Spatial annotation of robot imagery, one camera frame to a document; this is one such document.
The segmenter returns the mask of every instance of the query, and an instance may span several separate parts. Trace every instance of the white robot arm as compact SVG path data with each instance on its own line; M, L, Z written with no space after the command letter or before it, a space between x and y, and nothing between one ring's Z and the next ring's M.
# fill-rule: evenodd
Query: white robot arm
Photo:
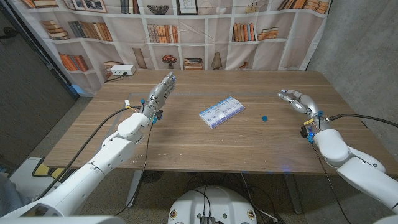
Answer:
M326 162L337 168L345 181L398 214L398 182L385 174L386 169L377 159L347 146L309 96L295 90L282 90L278 95L310 118L306 126L308 140L312 142L313 138Z
M118 130L102 144L101 150L83 167L73 173L64 183L40 200L19 208L3 218L24 216L77 215L88 196L114 168L130 159L135 148L144 139L141 128L155 123L155 114L165 104L175 88L175 77L170 72L150 93L141 108L143 113L134 113L124 120Z

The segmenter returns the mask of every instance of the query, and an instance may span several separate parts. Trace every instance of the bookshelf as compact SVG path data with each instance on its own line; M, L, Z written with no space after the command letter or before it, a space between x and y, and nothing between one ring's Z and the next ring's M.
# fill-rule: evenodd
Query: bookshelf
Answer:
M204 0L197 0L198 7ZM283 0L258 1L258 12L246 14L246 7L252 0L222 0L226 7L224 14L216 14L218 0L206 0L212 3L213 9L209 15L177 15L176 0L137 0L140 14L122 14L120 1L104 0L108 13L74 11L68 9L62 0L57 0L59 7L29 9L22 1L14 5L28 19L37 35L44 40L49 49L60 61L58 52L69 49L70 54L82 54L89 70L67 71L72 77L79 73L77 80L85 75L97 81L84 80L86 84L104 83L106 70L103 63L108 60L124 64L137 65L132 48L140 48L147 69L167 69L162 62L162 56L172 54L177 58L175 69L183 70L183 59L198 57L203 59L203 69L212 70L211 62L216 51L220 52L222 70L235 70L245 61L249 61L250 70L289 70L304 69L304 62L309 61L313 52L308 48L319 41L326 22L326 14L320 14L310 9L277 8ZM153 15L147 5L169 5L166 15ZM41 25L41 20L54 20L70 35L68 40L52 40ZM68 21L104 22L112 35L114 42L90 38L75 38ZM233 38L234 23L253 23L256 32L262 29L278 27L276 39L262 41L235 42ZM151 43L148 24L180 26L181 43ZM306 46L300 50L297 45Z

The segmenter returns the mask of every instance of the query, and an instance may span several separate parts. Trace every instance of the bookshelf backdrop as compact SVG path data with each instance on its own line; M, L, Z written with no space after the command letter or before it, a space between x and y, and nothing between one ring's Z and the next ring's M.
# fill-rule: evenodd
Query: bookshelf backdrop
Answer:
M71 82L92 94L112 64L166 70L165 55L177 59L172 65L178 70L305 70L325 28L328 2L12 0Z

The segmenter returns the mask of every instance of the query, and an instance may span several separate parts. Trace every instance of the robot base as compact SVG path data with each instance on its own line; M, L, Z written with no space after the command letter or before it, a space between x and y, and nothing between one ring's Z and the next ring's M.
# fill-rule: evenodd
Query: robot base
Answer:
M204 192L205 186L195 190ZM168 224L211 223L220 221L224 224L255 224L256 215L251 204L240 194L226 187L207 186L206 196L210 201L212 218L203 216L203 194L190 190L174 202L170 209ZM209 203L206 199L205 216L209 217Z

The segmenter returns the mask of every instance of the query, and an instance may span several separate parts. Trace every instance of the power strip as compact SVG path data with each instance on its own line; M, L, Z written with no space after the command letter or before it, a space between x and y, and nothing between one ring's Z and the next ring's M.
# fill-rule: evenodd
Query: power strip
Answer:
M113 65L111 68L113 75L123 75L127 72L127 75L133 75L136 72L136 67L134 65Z

